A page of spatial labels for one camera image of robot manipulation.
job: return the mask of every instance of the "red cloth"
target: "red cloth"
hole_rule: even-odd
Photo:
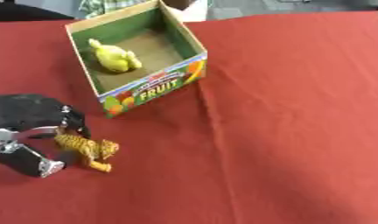
[[[378,224],[378,13],[190,24],[208,77],[105,119],[63,24],[0,24],[0,94],[87,112],[110,174],[0,165],[0,224]]]

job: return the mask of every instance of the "fruit illustration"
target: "fruit illustration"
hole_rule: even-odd
[[[111,107],[108,112],[112,115],[118,115],[120,114],[121,112],[123,112],[123,105],[114,105],[113,107]]]
[[[106,110],[109,110],[110,108],[112,108],[113,106],[115,105],[120,105],[121,103],[114,97],[114,96],[111,96],[109,95],[108,97],[106,97],[106,100],[105,102],[103,103],[103,107],[106,109]]]
[[[192,64],[190,64],[187,68],[187,72],[192,75],[185,81],[184,84],[187,84],[191,81],[194,81],[196,78],[199,78],[201,76],[201,70],[203,69],[205,64],[205,60],[194,61]]]
[[[132,96],[132,92],[128,90],[128,91],[121,92],[120,94],[116,96],[116,98],[119,102],[122,102],[123,100],[131,96]]]
[[[132,96],[128,97],[122,101],[122,104],[127,106],[128,108],[132,108],[133,106],[135,106],[135,98],[133,98]]]

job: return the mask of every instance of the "tiger figurine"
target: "tiger figurine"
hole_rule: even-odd
[[[64,150],[78,151],[83,156],[84,163],[101,172],[110,172],[111,164],[95,160],[106,160],[119,150],[119,144],[107,140],[97,143],[82,136],[58,134],[54,138],[57,144]]]

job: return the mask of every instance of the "cardboard box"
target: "cardboard box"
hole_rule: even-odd
[[[160,0],[68,24],[66,30],[108,117],[170,93],[206,73],[207,50]],[[135,52],[143,68],[112,74],[97,61],[89,39]]]

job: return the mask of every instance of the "green box side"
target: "green box side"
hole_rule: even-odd
[[[102,102],[101,105],[104,107],[104,110],[105,110],[105,113],[106,113],[106,117],[107,118],[112,118],[112,117],[115,117],[115,116],[119,116],[121,115],[122,113],[124,112],[127,112],[128,110],[130,109],[133,109],[135,107],[138,107],[140,105],[143,105],[147,102],[150,102],[156,98],[159,98],[163,95],[167,95],[169,94],[170,92],[176,90],[176,89],[179,89],[179,88],[182,88],[183,86],[189,84],[189,83],[192,83],[194,81],[197,81],[198,79],[201,79],[205,76],[205,72],[207,70],[207,58],[205,59],[200,59],[198,61],[204,61],[204,64],[203,64],[203,67],[200,69],[200,74],[198,77],[196,77],[195,79],[193,79],[192,81],[190,82],[187,82],[187,78],[192,76],[190,73],[188,73],[189,71],[189,65],[186,65],[186,66],[182,66],[180,68],[177,68],[173,71],[170,71],[169,73],[167,73],[166,75],[162,76],[161,78],[159,79],[163,79],[165,76],[168,76],[169,74],[175,74],[175,73],[179,73],[179,74],[185,74],[184,76],[180,76],[180,77],[176,77],[176,80],[175,79],[171,79],[170,81],[173,81],[175,80],[175,84],[176,86],[174,87],[172,84],[170,87],[168,87],[168,85],[164,85],[163,89],[165,90],[163,93],[158,93],[158,88],[157,87],[154,87],[154,89],[156,89],[156,93],[155,95],[153,95],[152,97],[149,97],[147,98],[146,100],[142,100],[142,97],[141,97],[141,94],[137,94],[137,95],[131,95],[130,97],[133,97],[133,102],[134,104],[130,107],[128,107],[127,105],[125,105],[125,103],[123,103],[120,99],[119,96],[113,96],[113,95],[110,95],[108,96],[108,98],[106,99],[105,102]],[[132,87],[131,89],[128,89],[126,91],[123,91],[123,92],[131,92],[131,93],[135,93],[137,89],[139,89],[140,87],[146,85],[147,83],[143,83],[139,86],[135,86],[135,87]],[[140,93],[144,93],[146,90],[149,90],[148,88],[146,88],[145,90],[141,91]],[[108,108],[111,108],[112,106],[116,106],[117,108],[121,109],[120,112],[117,112],[116,114],[112,114],[111,111],[108,110]]]
[[[164,27],[167,30],[168,39],[174,44],[175,49],[181,55],[181,57],[184,58],[184,60],[196,56],[197,53],[192,45],[188,42],[187,38],[167,17],[164,17]]]

